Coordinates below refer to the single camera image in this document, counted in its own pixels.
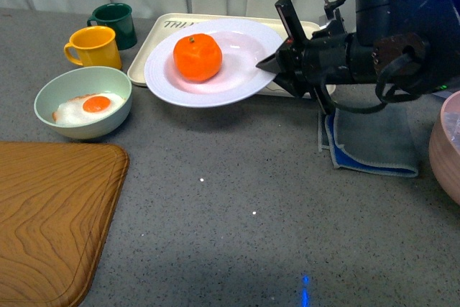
egg yolk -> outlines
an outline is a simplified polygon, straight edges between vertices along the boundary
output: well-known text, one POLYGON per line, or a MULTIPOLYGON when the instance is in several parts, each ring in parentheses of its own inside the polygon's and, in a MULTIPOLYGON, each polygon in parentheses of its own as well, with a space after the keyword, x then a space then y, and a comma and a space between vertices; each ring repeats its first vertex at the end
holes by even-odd
POLYGON ((83 103, 83 110, 88 113, 96 113, 108 108, 110 103, 110 99, 105 96, 93 96, 83 103))

white plate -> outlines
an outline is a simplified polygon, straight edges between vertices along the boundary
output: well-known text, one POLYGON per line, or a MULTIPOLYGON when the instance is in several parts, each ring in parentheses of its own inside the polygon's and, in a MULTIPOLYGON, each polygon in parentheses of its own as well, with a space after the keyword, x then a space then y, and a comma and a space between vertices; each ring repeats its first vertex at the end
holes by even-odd
POLYGON ((232 104, 268 85, 274 73, 256 68, 282 44, 276 31, 247 19, 216 19, 194 24, 170 35, 150 53, 144 67, 147 87, 163 101, 179 106, 206 108, 232 104), (184 79, 173 61, 174 46, 184 36, 204 33, 222 50, 220 71, 194 83, 184 79))

cutting board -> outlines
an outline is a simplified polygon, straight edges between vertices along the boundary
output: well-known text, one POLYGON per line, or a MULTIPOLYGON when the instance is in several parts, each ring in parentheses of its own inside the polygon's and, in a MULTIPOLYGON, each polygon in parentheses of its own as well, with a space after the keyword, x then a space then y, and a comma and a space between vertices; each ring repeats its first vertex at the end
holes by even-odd
POLYGON ((0 142, 0 306, 77 306, 129 167, 116 145, 0 142))

yellow mug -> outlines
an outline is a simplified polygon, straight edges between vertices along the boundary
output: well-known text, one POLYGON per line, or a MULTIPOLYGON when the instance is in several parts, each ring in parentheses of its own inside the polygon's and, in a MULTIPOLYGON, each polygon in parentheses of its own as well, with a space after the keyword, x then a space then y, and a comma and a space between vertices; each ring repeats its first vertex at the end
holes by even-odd
POLYGON ((121 58, 115 42, 115 31, 104 26, 87 27, 74 32, 64 46, 64 54, 79 66, 109 66, 121 70, 121 58), (73 48, 78 59, 70 49, 73 48))

table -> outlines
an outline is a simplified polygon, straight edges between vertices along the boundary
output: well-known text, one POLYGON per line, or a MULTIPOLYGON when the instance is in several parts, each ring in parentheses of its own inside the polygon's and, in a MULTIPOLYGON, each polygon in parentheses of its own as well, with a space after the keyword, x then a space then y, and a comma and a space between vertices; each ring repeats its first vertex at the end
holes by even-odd
MULTIPOLYGON (((63 54, 85 14, 0 9, 0 140, 70 142, 33 103, 77 68, 63 54)), ((139 42, 155 23, 135 19, 139 42)), ((372 89, 338 87, 356 101, 372 89)), ((256 95, 187 109, 134 86, 132 111, 91 142, 131 166, 82 306, 455 306, 460 207, 441 189, 428 140, 442 99, 404 104, 417 178, 335 170, 317 148, 317 105, 256 95)))

